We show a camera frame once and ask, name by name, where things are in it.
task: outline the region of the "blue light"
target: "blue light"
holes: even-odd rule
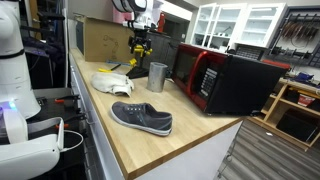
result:
[[[14,104],[14,102],[10,101],[10,102],[9,102],[9,106],[10,106],[10,108],[11,108],[12,110],[17,110],[17,107],[16,107],[16,105]]]

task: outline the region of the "floor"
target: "floor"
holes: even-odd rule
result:
[[[245,120],[215,180],[319,180],[320,141],[307,152]]]

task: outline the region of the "white cabinet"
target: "white cabinet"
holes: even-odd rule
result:
[[[248,5],[235,42],[268,48],[285,10],[285,3]]]
[[[235,40],[245,8],[245,3],[201,6],[191,44],[224,51]]]

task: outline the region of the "microwave handle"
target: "microwave handle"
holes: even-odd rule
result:
[[[189,83],[188,83],[188,86],[187,86],[187,93],[189,95],[191,95],[192,91],[191,91],[191,86],[193,84],[193,81],[194,81],[194,76],[197,72],[197,69],[199,68],[199,62],[201,59],[203,59],[205,56],[207,56],[208,52],[207,51],[202,51],[198,57],[197,57],[197,60],[196,62],[194,63],[193,67],[192,67],[192,70],[191,70],[191,73],[190,73],[190,77],[189,77]]]

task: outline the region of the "cabinet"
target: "cabinet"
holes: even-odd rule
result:
[[[190,43],[225,51],[240,27],[245,7],[245,3],[200,6]]]
[[[285,10],[285,3],[248,5],[236,43],[268,48]]]
[[[317,91],[319,90],[308,85],[280,79],[279,83],[274,88],[274,93],[270,95],[268,101],[263,107],[261,114],[249,119],[306,151],[320,137],[320,96],[317,95]],[[298,99],[301,92],[307,94],[308,96],[315,97],[316,100],[306,107],[298,104]],[[318,119],[318,122],[315,124],[315,133],[310,134],[310,136],[313,136],[310,141],[302,141],[297,137],[289,135],[288,133],[279,129],[279,122],[283,116],[291,110],[303,113],[306,116],[312,117],[313,119]]]

